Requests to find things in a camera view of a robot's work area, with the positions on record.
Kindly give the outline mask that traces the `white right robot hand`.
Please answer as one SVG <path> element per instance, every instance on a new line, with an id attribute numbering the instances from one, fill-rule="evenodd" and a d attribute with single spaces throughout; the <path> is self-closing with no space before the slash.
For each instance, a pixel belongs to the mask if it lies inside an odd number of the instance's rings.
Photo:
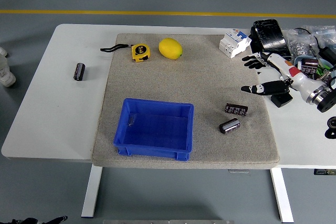
<path id="1" fill-rule="evenodd" d="M 323 100 L 331 89 L 322 81 L 307 77 L 301 70 L 279 54 L 270 52 L 257 52 L 242 59 L 245 66 L 252 69 L 260 69 L 271 66 L 282 76 L 281 80 L 265 82 L 253 86 L 243 86 L 242 91 L 257 95 L 275 95 L 289 92 L 293 88 L 301 94 L 306 103 L 315 103 Z"/>

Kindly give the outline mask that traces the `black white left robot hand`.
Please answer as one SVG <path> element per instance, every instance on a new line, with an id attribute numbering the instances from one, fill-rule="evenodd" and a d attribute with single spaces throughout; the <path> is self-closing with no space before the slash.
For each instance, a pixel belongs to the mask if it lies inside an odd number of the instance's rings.
<path id="1" fill-rule="evenodd" d="M 38 223 L 58 224 L 58 223 L 62 223 L 64 221 L 66 221 L 67 219 L 68 219 L 67 216 L 60 216 L 60 217 L 54 218 L 50 221 L 42 222 L 42 221 L 39 221 L 36 218 L 28 217 L 26 219 L 12 219 L 10 222 L 1 222 L 1 224 L 38 224 Z"/>

